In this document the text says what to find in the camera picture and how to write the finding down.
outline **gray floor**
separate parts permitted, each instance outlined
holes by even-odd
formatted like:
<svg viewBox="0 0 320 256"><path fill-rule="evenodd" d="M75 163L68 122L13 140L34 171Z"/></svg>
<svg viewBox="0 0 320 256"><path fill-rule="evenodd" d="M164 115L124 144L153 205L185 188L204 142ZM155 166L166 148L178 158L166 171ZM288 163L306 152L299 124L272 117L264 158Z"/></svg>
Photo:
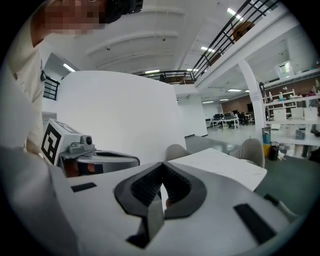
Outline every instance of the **gray floor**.
<svg viewBox="0 0 320 256"><path fill-rule="evenodd" d="M199 136L187 137L185 143L192 154L209 148L228 154L238 147ZM267 174L255 192L262 197L271 194L296 214L307 213L320 194L320 164L296 157L285 158L282 161L265 159Z"/></svg>

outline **white ceiling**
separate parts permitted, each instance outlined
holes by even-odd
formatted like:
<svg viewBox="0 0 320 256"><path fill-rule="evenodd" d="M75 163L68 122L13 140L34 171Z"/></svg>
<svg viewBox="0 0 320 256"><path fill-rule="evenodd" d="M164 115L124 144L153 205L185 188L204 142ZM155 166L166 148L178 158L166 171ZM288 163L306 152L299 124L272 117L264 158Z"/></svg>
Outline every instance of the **white ceiling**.
<svg viewBox="0 0 320 256"><path fill-rule="evenodd" d="M72 44L97 70L132 74L187 69L204 52L201 46L209 45L231 18L227 9L236 11L244 1L144 0L140 13L125 15L88 35L64 37L63 44ZM52 35L46 40L53 46L54 37L59 38Z"/></svg>
<svg viewBox="0 0 320 256"><path fill-rule="evenodd" d="M298 26L277 40L262 47L249 56L247 61L258 82L278 79L275 66L290 61L293 72L306 71L315 67L317 52L309 41L303 28ZM226 92L228 89L240 89L242 92ZM199 93L204 101L232 99L248 90L243 74L238 66L228 70L216 79L208 88Z"/></svg>
<svg viewBox="0 0 320 256"><path fill-rule="evenodd" d="M131 74L185 70L194 67L204 52L201 47L207 47L231 18L227 9L236 11L244 1L144 0L140 13L123 16L104 29L88 35L52 35L46 41L53 47L68 49L65 50L68 54L75 52L77 60L92 63L97 70ZM278 78L274 70L277 64L291 60L296 72L309 69L315 59L315 50L303 29L295 28L250 56L248 62L257 80L266 82ZM82 69L69 61L75 68ZM209 87L200 92L205 100L237 95L226 92L230 88L247 89L239 68L229 70Z"/></svg>

